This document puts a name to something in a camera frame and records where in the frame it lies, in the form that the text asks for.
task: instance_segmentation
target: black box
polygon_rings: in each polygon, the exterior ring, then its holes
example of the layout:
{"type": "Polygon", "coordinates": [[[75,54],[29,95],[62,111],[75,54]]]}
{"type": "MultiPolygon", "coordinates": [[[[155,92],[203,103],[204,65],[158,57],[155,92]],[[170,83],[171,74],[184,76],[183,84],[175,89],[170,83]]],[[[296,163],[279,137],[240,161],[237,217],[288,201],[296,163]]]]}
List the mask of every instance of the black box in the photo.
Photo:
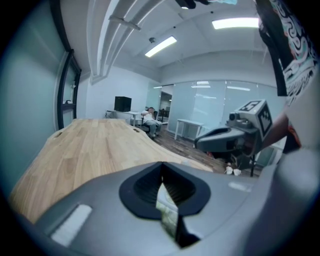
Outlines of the black box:
{"type": "Polygon", "coordinates": [[[114,110],[128,112],[131,110],[131,98],[116,96],[114,98],[114,110]]]}

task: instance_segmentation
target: wooden tabletop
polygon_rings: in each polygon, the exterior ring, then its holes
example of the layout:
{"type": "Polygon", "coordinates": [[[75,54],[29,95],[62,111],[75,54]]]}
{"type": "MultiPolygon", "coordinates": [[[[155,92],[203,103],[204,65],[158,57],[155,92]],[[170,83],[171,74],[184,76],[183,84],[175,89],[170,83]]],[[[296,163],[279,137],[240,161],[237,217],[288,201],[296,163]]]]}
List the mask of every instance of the wooden tabletop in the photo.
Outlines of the wooden tabletop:
{"type": "Polygon", "coordinates": [[[209,167],[153,142],[145,132],[120,119],[74,119],[57,131],[15,185],[13,208],[35,222],[51,205],[101,175],[152,162],[209,167]]]}

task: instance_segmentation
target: black opening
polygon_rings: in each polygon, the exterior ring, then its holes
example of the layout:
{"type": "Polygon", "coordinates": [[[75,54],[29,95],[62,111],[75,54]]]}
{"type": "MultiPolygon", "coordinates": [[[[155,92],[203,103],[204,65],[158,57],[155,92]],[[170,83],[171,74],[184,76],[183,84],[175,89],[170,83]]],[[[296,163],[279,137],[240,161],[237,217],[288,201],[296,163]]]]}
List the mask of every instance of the black opening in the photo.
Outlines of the black opening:
{"type": "Polygon", "coordinates": [[[157,162],[127,178],[120,186],[119,196],[124,206],[137,217],[161,221],[162,213],[156,203],[163,183],[178,207],[175,241],[183,248],[200,240],[188,232],[183,217],[198,214],[209,201],[211,192],[207,183],[181,168],[157,162]]]}

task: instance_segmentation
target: ceiling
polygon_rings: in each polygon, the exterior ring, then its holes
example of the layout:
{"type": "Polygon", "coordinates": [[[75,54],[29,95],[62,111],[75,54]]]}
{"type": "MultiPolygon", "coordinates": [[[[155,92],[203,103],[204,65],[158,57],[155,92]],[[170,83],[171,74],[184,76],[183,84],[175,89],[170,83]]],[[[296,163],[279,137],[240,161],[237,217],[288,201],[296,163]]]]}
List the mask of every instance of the ceiling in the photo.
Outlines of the ceiling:
{"type": "MultiPolygon", "coordinates": [[[[61,0],[67,37],[83,74],[97,73],[96,64],[102,58],[98,48],[106,40],[109,17],[118,4],[122,7],[128,1],[134,0],[61,0]]],[[[130,21],[148,1],[137,0],[125,16],[125,21],[130,21]]],[[[183,63],[189,57],[222,51],[264,52],[266,46],[257,29],[215,30],[212,25],[213,20],[256,16],[253,0],[238,0],[236,5],[215,2],[209,6],[197,2],[195,9],[182,9],[175,0],[165,0],[139,24],[140,31],[133,31],[114,65],[160,81],[164,66],[183,63]],[[145,56],[145,53],[170,36],[174,36],[177,42],[150,58],[145,56]],[[149,42],[151,37],[155,38],[155,43],[149,42]]],[[[119,27],[110,46],[111,53],[126,28],[125,25],[119,27]]],[[[112,54],[107,56],[106,67],[112,54]]]]}
{"type": "MultiPolygon", "coordinates": [[[[146,2],[147,0],[137,1],[125,20],[129,21],[146,2]]],[[[132,62],[137,60],[140,65],[160,68],[188,57],[210,52],[239,50],[264,52],[266,47],[258,29],[215,30],[212,25],[213,20],[235,17],[257,17],[254,2],[239,0],[237,5],[216,2],[209,6],[197,3],[195,9],[182,9],[174,0],[166,0],[142,21],[140,31],[133,31],[124,44],[119,58],[126,55],[126,58],[132,62]],[[146,52],[170,36],[174,36],[177,42],[150,58],[145,56],[146,52]],[[155,38],[155,43],[149,42],[151,37],[155,38]]],[[[125,26],[120,26],[113,41],[114,45],[125,29],[125,26]]]]}

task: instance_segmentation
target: person sitting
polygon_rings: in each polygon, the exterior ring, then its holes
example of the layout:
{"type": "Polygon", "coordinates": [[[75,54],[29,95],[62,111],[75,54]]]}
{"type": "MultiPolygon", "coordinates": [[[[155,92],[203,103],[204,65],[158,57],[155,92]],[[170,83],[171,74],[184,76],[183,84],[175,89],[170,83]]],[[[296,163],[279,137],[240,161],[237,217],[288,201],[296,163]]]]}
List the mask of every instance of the person sitting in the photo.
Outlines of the person sitting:
{"type": "Polygon", "coordinates": [[[154,112],[155,109],[153,107],[149,107],[147,110],[144,110],[141,113],[141,115],[143,116],[143,124],[150,128],[149,136],[151,138],[159,135],[162,126],[162,123],[160,121],[155,120],[154,112]]]}

